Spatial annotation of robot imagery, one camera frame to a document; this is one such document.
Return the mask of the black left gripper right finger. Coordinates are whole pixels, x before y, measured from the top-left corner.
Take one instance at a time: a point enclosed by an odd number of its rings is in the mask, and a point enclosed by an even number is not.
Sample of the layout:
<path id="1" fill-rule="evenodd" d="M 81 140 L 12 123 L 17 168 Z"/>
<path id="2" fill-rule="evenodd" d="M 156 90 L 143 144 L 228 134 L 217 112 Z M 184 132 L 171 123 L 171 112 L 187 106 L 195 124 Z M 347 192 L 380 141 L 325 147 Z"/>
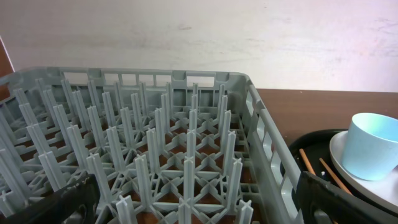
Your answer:
<path id="1" fill-rule="evenodd" d="M 316 223 L 315 211 L 322 210 L 338 223 L 397 224 L 397 217 L 307 171 L 300 174 L 296 197 L 305 223 Z"/>

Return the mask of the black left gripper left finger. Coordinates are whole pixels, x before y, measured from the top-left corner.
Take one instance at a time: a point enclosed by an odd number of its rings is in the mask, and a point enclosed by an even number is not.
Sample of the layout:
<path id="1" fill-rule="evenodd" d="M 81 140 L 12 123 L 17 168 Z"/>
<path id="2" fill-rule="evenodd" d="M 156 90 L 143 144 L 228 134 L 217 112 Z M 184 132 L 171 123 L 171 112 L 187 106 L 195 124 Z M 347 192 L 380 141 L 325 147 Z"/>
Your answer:
<path id="1" fill-rule="evenodd" d="M 86 174 L 37 203 L 1 220 L 2 224 L 63 223 L 73 213 L 78 223 L 94 223 L 100 190 L 94 174 Z"/>

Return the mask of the brown wooden chopstick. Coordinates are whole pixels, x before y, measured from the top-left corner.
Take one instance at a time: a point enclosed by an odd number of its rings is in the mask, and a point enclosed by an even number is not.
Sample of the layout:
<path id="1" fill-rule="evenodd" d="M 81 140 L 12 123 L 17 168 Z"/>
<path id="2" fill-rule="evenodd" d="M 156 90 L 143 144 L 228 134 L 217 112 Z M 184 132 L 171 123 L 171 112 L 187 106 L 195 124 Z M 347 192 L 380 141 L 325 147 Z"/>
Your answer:
<path id="1" fill-rule="evenodd" d="M 304 151 L 303 149 L 299 149 L 299 153 L 300 153 L 300 155 L 302 156 L 302 159 L 303 159 L 303 161 L 304 161 L 304 164 L 305 164 L 307 170 L 308 170 L 311 174 L 316 175 L 316 173 L 315 173 L 315 171 L 314 171 L 314 169 L 313 169 L 313 167 L 312 167 L 310 161 L 308 160 L 308 157 L 307 157 L 305 151 Z"/>
<path id="2" fill-rule="evenodd" d="M 321 164 L 324 166 L 324 168 L 327 170 L 327 172 L 329 173 L 329 175 L 331 176 L 331 178 L 337 183 L 337 185 L 339 186 L 339 188 L 341 188 L 342 190 L 344 190 L 346 193 L 348 194 L 352 194 L 349 189 L 345 186 L 344 183 L 342 183 L 342 181 L 338 178 L 338 176 L 330 169 L 329 165 L 322 159 L 319 158 L 319 161 L 321 162 Z"/>

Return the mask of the light blue plastic cup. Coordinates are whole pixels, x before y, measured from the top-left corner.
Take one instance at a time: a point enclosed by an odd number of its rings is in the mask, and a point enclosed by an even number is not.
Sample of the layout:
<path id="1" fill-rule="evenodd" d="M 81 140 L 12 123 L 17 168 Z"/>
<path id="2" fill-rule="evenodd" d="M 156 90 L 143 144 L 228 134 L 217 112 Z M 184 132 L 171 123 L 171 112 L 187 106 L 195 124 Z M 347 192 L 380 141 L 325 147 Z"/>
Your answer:
<path id="1" fill-rule="evenodd" d="M 381 180 L 397 166 L 397 120 L 376 113 L 352 116 L 342 166 L 364 180 Z"/>

